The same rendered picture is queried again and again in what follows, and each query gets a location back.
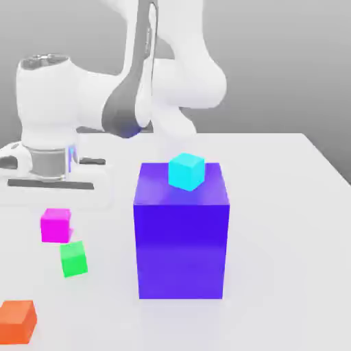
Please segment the small orange cube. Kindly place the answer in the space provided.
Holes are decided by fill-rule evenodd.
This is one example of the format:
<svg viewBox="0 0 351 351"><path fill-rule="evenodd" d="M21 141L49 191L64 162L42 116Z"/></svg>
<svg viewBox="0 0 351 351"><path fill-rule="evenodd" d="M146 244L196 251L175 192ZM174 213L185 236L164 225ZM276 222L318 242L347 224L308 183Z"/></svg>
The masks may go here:
<svg viewBox="0 0 351 351"><path fill-rule="evenodd" d="M0 345L28 344L37 323L32 300L6 300L0 306Z"/></svg>

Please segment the small magenta cube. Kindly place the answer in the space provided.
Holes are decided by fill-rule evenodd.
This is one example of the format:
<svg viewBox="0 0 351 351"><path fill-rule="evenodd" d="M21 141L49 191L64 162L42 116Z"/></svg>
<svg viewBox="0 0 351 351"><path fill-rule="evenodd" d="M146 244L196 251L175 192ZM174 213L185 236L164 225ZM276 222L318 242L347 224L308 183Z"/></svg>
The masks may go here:
<svg viewBox="0 0 351 351"><path fill-rule="evenodd" d="M73 229L70 227L71 210L47 208L40 218L41 239L44 243L68 243Z"/></svg>

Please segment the small cyan cube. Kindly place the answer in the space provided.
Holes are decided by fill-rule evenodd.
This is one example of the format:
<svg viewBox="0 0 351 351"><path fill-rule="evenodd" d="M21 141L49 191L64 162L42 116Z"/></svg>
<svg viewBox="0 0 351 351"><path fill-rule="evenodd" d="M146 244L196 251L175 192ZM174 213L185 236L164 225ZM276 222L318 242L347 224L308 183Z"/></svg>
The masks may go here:
<svg viewBox="0 0 351 351"><path fill-rule="evenodd" d="M205 160L181 153L168 164L168 183L178 189L193 191L205 180Z"/></svg>

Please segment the large purple box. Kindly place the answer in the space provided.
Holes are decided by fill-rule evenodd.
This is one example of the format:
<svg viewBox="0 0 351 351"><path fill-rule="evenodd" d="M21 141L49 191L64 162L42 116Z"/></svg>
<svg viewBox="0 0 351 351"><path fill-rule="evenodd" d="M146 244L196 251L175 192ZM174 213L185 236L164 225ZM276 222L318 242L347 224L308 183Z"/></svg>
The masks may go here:
<svg viewBox="0 0 351 351"><path fill-rule="evenodd" d="M166 163L143 163L133 207L139 297L222 298L230 202L220 165L185 191L169 185Z"/></svg>

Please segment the small green cube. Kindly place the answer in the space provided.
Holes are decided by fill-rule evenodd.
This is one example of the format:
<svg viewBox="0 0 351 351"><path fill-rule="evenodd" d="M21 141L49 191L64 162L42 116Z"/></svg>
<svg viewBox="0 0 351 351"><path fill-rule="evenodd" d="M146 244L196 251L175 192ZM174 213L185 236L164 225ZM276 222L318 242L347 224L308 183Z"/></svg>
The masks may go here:
<svg viewBox="0 0 351 351"><path fill-rule="evenodd" d="M88 272L83 241L61 244L60 260L65 278Z"/></svg>

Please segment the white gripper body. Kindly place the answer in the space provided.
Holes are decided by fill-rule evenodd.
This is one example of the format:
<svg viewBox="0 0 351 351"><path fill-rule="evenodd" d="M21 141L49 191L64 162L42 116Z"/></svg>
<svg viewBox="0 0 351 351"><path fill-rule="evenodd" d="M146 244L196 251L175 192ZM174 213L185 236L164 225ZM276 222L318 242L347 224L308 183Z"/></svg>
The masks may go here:
<svg viewBox="0 0 351 351"><path fill-rule="evenodd" d="M0 175L0 206L100 209L114 197L114 171L108 165L79 165L65 180L42 181Z"/></svg>

